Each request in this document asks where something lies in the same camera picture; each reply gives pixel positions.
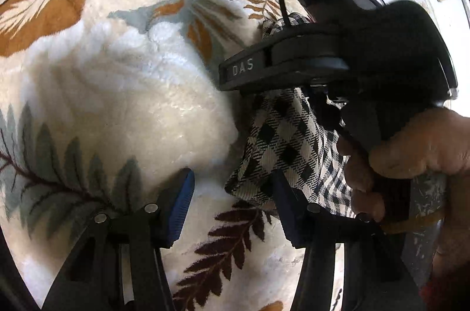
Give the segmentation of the person's right hand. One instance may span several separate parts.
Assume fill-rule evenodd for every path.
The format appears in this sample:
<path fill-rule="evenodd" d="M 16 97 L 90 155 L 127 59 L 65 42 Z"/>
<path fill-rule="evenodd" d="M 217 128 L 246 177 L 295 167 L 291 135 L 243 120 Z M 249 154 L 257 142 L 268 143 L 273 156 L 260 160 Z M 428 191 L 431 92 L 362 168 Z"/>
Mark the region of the person's right hand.
<path fill-rule="evenodd" d="M 385 205 L 372 192 L 372 173 L 406 179 L 433 171 L 448 176 L 446 216 L 441 229 L 433 275 L 446 274 L 469 263 L 469 119 L 452 110 L 435 108 L 415 116 L 391 140 L 374 148 L 366 162 L 344 138 L 337 144 L 349 157 L 344 175 L 352 188 L 352 209 L 380 221 Z"/>

